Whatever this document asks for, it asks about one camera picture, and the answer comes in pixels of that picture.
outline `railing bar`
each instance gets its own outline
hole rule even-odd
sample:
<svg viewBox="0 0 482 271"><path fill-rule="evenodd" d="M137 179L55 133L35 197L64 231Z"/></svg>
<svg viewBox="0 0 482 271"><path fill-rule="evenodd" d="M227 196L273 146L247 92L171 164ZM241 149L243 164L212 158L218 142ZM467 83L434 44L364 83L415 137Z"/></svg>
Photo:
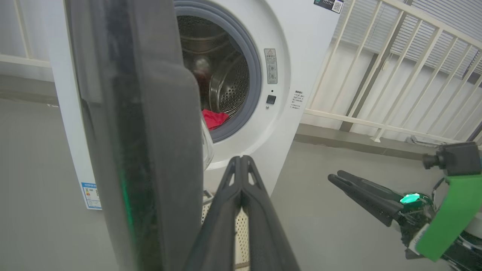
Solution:
<svg viewBox="0 0 482 271"><path fill-rule="evenodd" d="M415 129L414 130L418 130L420 125L422 124L423 120L425 119L425 117L430 113L430 111L432 110L433 106L438 102L440 96L443 94L443 92L445 91L445 89L447 88L447 86L449 85L450 81L452 80L452 78L454 77L454 75L457 73L458 71L458 68L460 67L460 65L462 65L462 63L464 62L464 59L467 57L467 54L469 53L470 49L472 48L472 45L468 44L467 47L465 48L465 51L462 53L462 55L460 56L460 59L458 61L458 63L456 64L456 66L454 67L454 69L452 70L452 72L449 74L449 76L447 77L447 79L445 79L445 82L443 83L442 87L439 89L439 91L437 92L437 95L435 95L435 97L433 98L432 102L430 103L430 105L428 106L428 108L425 110L424 114L422 115L422 117L420 118L420 120L418 121L417 125L415 125Z"/></svg>
<svg viewBox="0 0 482 271"><path fill-rule="evenodd" d="M445 52L445 54L443 55L443 57L440 59L440 62L439 64L435 67L435 70L433 71L432 75L430 76L430 78L428 79L427 83L425 84L424 88L422 89L422 91L420 92L420 94L418 95L417 97L417 100L415 101L414 105L412 106L412 108L410 108L410 110L408 111L408 114L407 116L403 119L402 123L401 123L401 127L404 127L405 124L407 123L407 121L410 119L410 117L412 116L413 112L415 111L415 109L418 107L418 105L420 104L420 101L423 99L423 97L425 96L425 93L427 92L428 88L430 87L430 85L432 85L432 82L433 80L435 79L435 77L437 77L437 74L439 73L440 69L442 68L444 62L446 61L447 57L450 55L450 52L452 51L452 49L454 48L455 46L455 43L457 42L458 38L457 37L454 37L452 39L452 42L450 43L450 45L447 47L447 50Z"/></svg>
<svg viewBox="0 0 482 271"><path fill-rule="evenodd" d="M465 137L466 141L474 141L474 139L481 133L482 131L482 122L479 122L477 128L475 128L472 133L470 133L467 137Z"/></svg>
<svg viewBox="0 0 482 271"><path fill-rule="evenodd" d="M20 36L22 37L22 43L25 51L25 58L30 59L30 46L28 44L27 29L25 28L24 15L22 8L20 7L19 0L13 0L15 5L15 13L17 15L17 22L20 28Z"/></svg>
<svg viewBox="0 0 482 271"><path fill-rule="evenodd" d="M437 40L439 39L440 35L442 34L442 29L436 29L432 36L430 37L430 40L428 41L427 44L428 46L425 47L424 51L420 55L417 63L415 64L414 68L412 69L412 72L408 76L407 80L405 81L405 84L403 85L402 89L400 90L397 98L393 102L393 105L390 110L388 110L388 113L386 114L383 124L387 124L390 122L393 118L393 113L397 111L398 107L400 107L402 101L405 99L407 96L408 92L412 88L412 85L415 82L415 79L417 78L418 74L420 73L420 70L422 69L423 65L427 61L428 57L430 56L430 52L432 52L433 47L435 47L435 44L437 43Z"/></svg>
<svg viewBox="0 0 482 271"><path fill-rule="evenodd" d="M351 118L351 117L348 117L348 116L342 116L342 115L331 114L331 113L327 113L327 112L321 112L321 111L318 111L318 110L305 109L304 113L309 114L309 115L339 120L339 121L343 121L343 122L351 122L351 123L354 123L354 124L366 125L366 126L375 127L375 128L385 128L389 131L394 131L394 132L399 132L399 133L404 133L404 134L409 134L409 135L414 135L414 136L421 136L421 137L425 137L425 138L429 138L429 139L433 139L433 140L438 140L438 141L442 141L442 142L447 142L447 143L458 143L459 142L457 140L453 140L453 139L450 139L450 138L443 138L443 137L436 136L436 135L428 135L428 134L424 134L424 133L421 133L421 132L412 131L412 130L408 130L408 129L404 129L404 128L399 128L399 127L390 126L390 125L383 125L383 124L376 123L376 122L370 122L370 121L366 121L366 120L362 120L362 119Z"/></svg>
<svg viewBox="0 0 482 271"><path fill-rule="evenodd" d="M370 73L368 74L368 77L366 78L365 83L363 84L363 88L361 89L360 93L358 94L358 97L355 100L355 104L353 104L353 106L350 110L350 113L348 114L349 117L353 117L353 114L355 114L355 110L358 107L358 104L360 103L360 101L362 100L363 94L365 94L365 91L366 91L368 85L370 84L370 81L372 80L372 77L375 74L376 69L380 65L380 62L383 58L383 55L385 54L385 51L387 50L387 47L390 44L390 40L393 37L393 33L395 33L395 31L397 29L397 25L400 22L400 20L402 19L403 14L404 14L403 11L399 12L397 20L393 24L393 26L390 30L390 33L388 34L387 39L385 40L385 43L383 44L382 50L380 51L380 53L378 53L378 57L376 58L375 63L373 65L372 69L370 70Z"/></svg>
<svg viewBox="0 0 482 271"><path fill-rule="evenodd" d="M475 111L477 110L477 108L478 108L481 104L482 104L482 97L479 98L479 102L478 102L477 105L474 107L474 110L472 111L472 113L470 114L470 116L465 119L464 123L463 123L460 127L458 127L459 131L455 134L454 139L460 134L460 132L462 131L462 130L460 130L460 129L462 129L462 128L465 126L465 124L467 124L467 122L470 120L470 118L472 118L472 116L474 115ZM469 134L468 136L466 136L465 138L469 138L469 136L475 131L475 129L477 129L477 127L478 127L479 125L480 125L480 122L478 122L478 123L475 125L475 128L474 128L474 129L470 130L470 134Z"/></svg>
<svg viewBox="0 0 482 271"><path fill-rule="evenodd" d="M475 65L473 65L472 67L470 67L469 71L465 74L464 78L462 79L462 82L460 82L460 84L458 85L457 89L454 91L454 93L452 94L452 96L450 97L450 99L448 100L448 102L445 104L445 106L443 107L442 111L440 111L440 114L437 116L437 118L435 119L435 121L432 123L432 125L430 126L430 128L428 129L427 133L430 133L433 128L435 127L435 125L438 123L438 121L442 118L442 116L445 114L445 112L447 111L447 109L452 105L452 103L454 102L455 98L458 97L458 95L460 94L460 90L462 90L462 88L464 87L465 83L467 83L467 80L469 79L469 77L471 76L471 74L474 72L475 68L477 67L477 65L479 64L480 60L482 59L482 54L479 55L479 57L477 57L477 60L475 60ZM449 122L451 123L455 118L455 115L452 115L451 119L449 120Z"/></svg>
<svg viewBox="0 0 482 271"><path fill-rule="evenodd" d="M452 123L454 122L454 120L459 116L460 112L462 111L462 108L464 108L464 107L467 105L467 103L472 100L472 97L473 97L474 94L477 92L477 89L479 88L479 86L481 85L481 83L482 83L482 75L479 76L479 79L477 79L477 82L475 83L475 85L474 85L474 86L472 87L472 89L470 90L470 91L472 92L472 94L470 95L470 97L467 97L467 98L465 99L465 102L464 102L463 105L462 105L462 103L460 103L460 106L459 106L459 107L457 108L457 110L455 111L455 112L457 112L457 114L454 114L454 115L451 117L450 121L447 122L447 124L446 124L445 127L443 128L443 130L442 130L442 136L447 133L448 128L450 127L450 125L452 125ZM472 117L472 114L474 113L474 111L475 111L476 108L477 108L477 107L474 108L474 110L473 110L472 113L470 114L470 117ZM458 129L464 127L465 123L470 119L470 117L466 118L464 124L463 124L462 126L458 127L458 128L456 129L456 131L457 131Z"/></svg>
<svg viewBox="0 0 482 271"><path fill-rule="evenodd" d="M475 141L475 142L479 142L479 140L480 140L481 138L482 138L482 133L479 133L479 134L475 137L474 141Z"/></svg>
<svg viewBox="0 0 482 271"><path fill-rule="evenodd" d="M403 59L405 58L405 55L407 54L408 49L410 48L410 45L412 45L412 42L414 41L415 36L417 35L417 32L418 32L418 30L420 29L420 26L422 25L422 22L423 22L422 20L418 20L417 24L415 25L415 28L414 28L414 31L413 31L412 35L410 36L409 40L407 41L407 44L406 44L404 50L403 50L402 53L400 54L400 56L399 56L399 58L398 58L398 61L397 61L397 63L395 64L395 67L393 68L392 72L390 73L390 76L388 77L387 82L386 82L385 85L383 86L382 91L380 92L380 94L378 95L375 103L373 104L372 109L370 110L370 113L368 113L367 119L369 119L369 118L371 117L371 115L373 114L376 106L378 105L378 102L380 101L381 97L383 96L383 94L384 94L385 91L387 90L388 86L390 85L390 82L391 82L391 80L393 79L393 76L395 75L395 73L397 72L398 68L399 68L400 65L402 64L402 61L403 61Z"/></svg>
<svg viewBox="0 0 482 271"><path fill-rule="evenodd" d="M50 68L50 62L38 59L28 59L19 56L0 54L0 62L16 63L29 66Z"/></svg>
<svg viewBox="0 0 482 271"><path fill-rule="evenodd" d="M336 38L335 45L333 47L333 50L330 53L330 56L328 57L328 61L326 62L326 66L323 70L323 73L321 74L320 80L316 84L316 89L315 92L313 93L313 98L311 99L311 102L309 104L309 108L313 106L313 103L315 102L316 95L318 94L318 91L320 89L321 83L323 82L323 78L325 77L326 71L330 67L330 62L332 60L333 55L335 54L336 49L338 48L338 45L340 44L341 37L343 36L343 32L345 31L345 28L347 27L348 20L350 18L351 11L353 10L353 7L355 6L356 0L352 0L350 8L348 9L347 16L345 18L345 21L343 21L343 25L340 29L340 33L338 34L338 38Z"/></svg>
<svg viewBox="0 0 482 271"><path fill-rule="evenodd" d="M343 79L343 83L341 83L341 87L338 90L338 94L336 95L335 100L334 100L329 112L333 112L333 109L336 106L336 102L338 101L338 98L340 97L341 93L343 92L343 87L345 86L345 83L347 82L347 79L350 76L350 73L351 73L351 70L353 69L353 66L355 66L355 63L357 62L358 57L360 57L360 53L362 52L362 49L365 45L365 42L366 42L368 36L370 35L370 31L372 30L372 26L373 26L373 24L375 23L375 20L376 20L376 15L378 14L378 11L380 10L381 6L382 6L382 1L379 1L378 4L375 7L375 11L373 12L372 20L370 21L370 24L368 25L368 27L365 31L365 35L363 36L363 40L360 41L360 45L358 46L358 49L355 53L355 57L351 61L351 65L348 68L347 74L345 75L345 78Z"/></svg>

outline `small black button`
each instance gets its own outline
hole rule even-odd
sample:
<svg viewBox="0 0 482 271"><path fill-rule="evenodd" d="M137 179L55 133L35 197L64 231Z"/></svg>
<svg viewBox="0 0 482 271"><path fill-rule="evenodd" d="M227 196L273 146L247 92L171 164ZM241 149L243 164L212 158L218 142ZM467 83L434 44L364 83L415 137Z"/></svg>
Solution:
<svg viewBox="0 0 482 271"><path fill-rule="evenodd" d="M266 99L267 104L272 104L274 105L274 101L276 100L276 96L274 95L268 95L268 99Z"/></svg>

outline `red cloth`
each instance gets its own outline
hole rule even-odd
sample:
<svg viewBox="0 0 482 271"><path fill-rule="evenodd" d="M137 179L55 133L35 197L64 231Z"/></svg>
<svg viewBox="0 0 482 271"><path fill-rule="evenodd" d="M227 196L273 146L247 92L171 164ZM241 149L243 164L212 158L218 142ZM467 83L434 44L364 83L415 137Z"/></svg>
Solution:
<svg viewBox="0 0 482 271"><path fill-rule="evenodd" d="M206 121L210 131L216 129L229 118L229 115L224 112L215 113L207 109L202 110L202 116L204 117L204 120Z"/></svg>

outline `gray floor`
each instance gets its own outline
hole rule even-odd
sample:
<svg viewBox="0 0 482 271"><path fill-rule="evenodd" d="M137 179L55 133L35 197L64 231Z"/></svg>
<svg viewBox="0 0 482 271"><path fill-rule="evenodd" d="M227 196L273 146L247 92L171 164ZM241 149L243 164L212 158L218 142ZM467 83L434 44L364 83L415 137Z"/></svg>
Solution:
<svg viewBox="0 0 482 271"><path fill-rule="evenodd" d="M293 142L271 199L301 270L449 270L405 260L400 233L327 180L338 170L400 192L430 192L442 174L420 161Z"/></svg>
<svg viewBox="0 0 482 271"><path fill-rule="evenodd" d="M420 162L294 142L272 200L302 270L445 270L405 260L399 233L326 176L338 169L395 190L429 191ZM0 100L0 270L117 270L101 211L85 208L59 108Z"/></svg>
<svg viewBox="0 0 482 271"><path fill-rule="evenodd" d="M118 270L85 208L59 108L0 100L0 270Z"/></svg>

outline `green led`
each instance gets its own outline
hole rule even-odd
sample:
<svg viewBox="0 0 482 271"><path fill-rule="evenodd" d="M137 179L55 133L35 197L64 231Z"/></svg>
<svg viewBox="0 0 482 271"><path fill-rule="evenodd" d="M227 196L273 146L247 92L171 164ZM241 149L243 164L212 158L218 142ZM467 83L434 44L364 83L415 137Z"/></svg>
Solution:
<svg viewBox="0 0 482 271"><path fill-rule="evenodd" d="M417 201L419 198L420 198L419 193L407 194L400 200L400 202L403 204L412 203L414 201Z"/></svg>

